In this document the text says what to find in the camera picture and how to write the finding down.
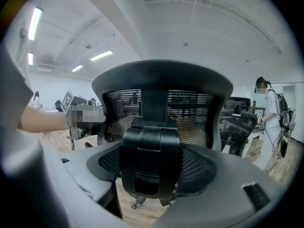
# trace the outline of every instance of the fluorescent light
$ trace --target fluorescent light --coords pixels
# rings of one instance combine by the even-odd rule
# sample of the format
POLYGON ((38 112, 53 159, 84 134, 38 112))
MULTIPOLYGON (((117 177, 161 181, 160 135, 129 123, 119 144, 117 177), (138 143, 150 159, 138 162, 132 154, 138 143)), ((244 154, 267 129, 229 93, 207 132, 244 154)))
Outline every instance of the fluorescent light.
POLYGON ((102 54, 99 54, 99 55, 97 55, 97 56, 91 58, 90 60, 91 60, 91 61, 95 61, 95 60, 97 60, 97 59, 100 59, 100 58, 105 57, 105 56, 107 56, 107 55, 110 55, 110 54, 112 54, 112 53, 113 53, 112 51, 106 51, 106 52, 104 52, 104 53, 102 53, 102 54))
POLYGON ((30 52, 28 53, 28 60, 29 60, 28 64, 29 65, 33 65, 33 56, 34 56, 33 53, 30 53, 30 52))
POLYGON ((82 65, 79 65, 79 66, 75 67, 75 68, 72 70, 72 72, 76 72, 77 70, 81 69, 82 67, 83 67, 82 65))
POLYGON ((29 26, 29 31, 28 31, 28 38, 30 40, 35 39, 35 33, 36 33, 36 29, 37 29, 37 25, 38 25, 41 13, 42 13, 42 9, 35 8, 32 19, 30 21, 30 26, 29 26))

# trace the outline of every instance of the black backpack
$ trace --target black backpack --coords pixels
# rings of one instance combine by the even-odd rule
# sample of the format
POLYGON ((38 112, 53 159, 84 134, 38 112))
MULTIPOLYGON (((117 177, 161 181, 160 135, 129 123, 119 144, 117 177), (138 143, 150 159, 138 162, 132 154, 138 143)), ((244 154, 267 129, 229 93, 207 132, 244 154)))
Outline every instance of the black backpack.
POLYGON ((288 105, 287 105, 287 101, 285 100, 285 97, 283 94, 277 94, 274 89, 269 89, 269 91, 272 91, 275 93, 276 96, 276 100, 279 102, 279 107, 280 109, 278 109, 278 113, 280 115, 280 126, 283 128, 287 128, 289 129, 289 124, 290 124, 290 115, 289 115, 289 110, 288 110, 288 105))

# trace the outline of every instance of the white shirt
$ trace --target white shirt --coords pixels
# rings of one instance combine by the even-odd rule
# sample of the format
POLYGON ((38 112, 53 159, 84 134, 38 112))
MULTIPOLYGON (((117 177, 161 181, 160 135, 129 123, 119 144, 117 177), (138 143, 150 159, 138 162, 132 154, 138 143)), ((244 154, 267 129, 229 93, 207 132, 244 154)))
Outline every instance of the white shirt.
POLYGON ((265 115, 272 113, 275 114, 275 116, 266 122, 266 128, 273 128, 273 127, 280 128, 280 123, 279 123, 280 115, 278 114, 278 111, 280 111, 279 100, 273 91, 269 91, 270 89, 271 89, 270 87, 267 87, 265 92, 265 98, 266 98, 265 115))
POLYGON ((40 102, 39 102, 40 98, 36 97, 35 100, 33 100, 33 107, 36 109, 40 109, 40 102))

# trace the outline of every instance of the wooden floor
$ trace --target wooden floor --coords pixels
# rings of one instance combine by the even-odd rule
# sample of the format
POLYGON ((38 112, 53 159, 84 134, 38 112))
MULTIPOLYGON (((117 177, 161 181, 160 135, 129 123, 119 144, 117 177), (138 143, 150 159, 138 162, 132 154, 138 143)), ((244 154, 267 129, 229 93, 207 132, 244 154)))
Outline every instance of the wooden floor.
MULTIPOLYGON (((66 138, 68 135, 68 131, 36 134, 43 145, 54 147, 57 152, 71 151, 71 142, 66 138)), ((97 145, 96 136, 89 136, 74 142, 76 150, 84 149, 85 142, 89 142, 93 146, 97 145)), ((253 140, 247 156, 245 157, 248 161, 253 162, 258 158, 262 143, 263 142, 258 138, 253 140)), ((288 186, 297 170, 302 155, 303 147, 291 140, 285 158, 283 159, 281 157, 279 148, 277 148, 273 155, 273 158, 277 160, 272 160, 272 163, 266 172, 275 181, 288 186)), ((135 227, 149 227, 169 208, 168 206, 163 207, 158 200, 147 199, 143 205, 138 205, 138 208, 133 210, 131 206, 134 203, 134 198, 124 191, 120 179, 116 181, 116 187, 123 219, 125 222, 134 225, 135 227)))

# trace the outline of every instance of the ceiling beam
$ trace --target ceiling beam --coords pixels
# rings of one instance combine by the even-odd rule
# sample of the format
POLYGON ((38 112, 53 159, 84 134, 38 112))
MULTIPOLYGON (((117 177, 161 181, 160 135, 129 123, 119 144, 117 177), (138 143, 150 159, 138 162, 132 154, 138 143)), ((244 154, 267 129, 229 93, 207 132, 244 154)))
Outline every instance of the ceiling beam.
POLYGON ((155 32, 144 0, 89 0, 117 28, 140 59, 157 57, 155 32))

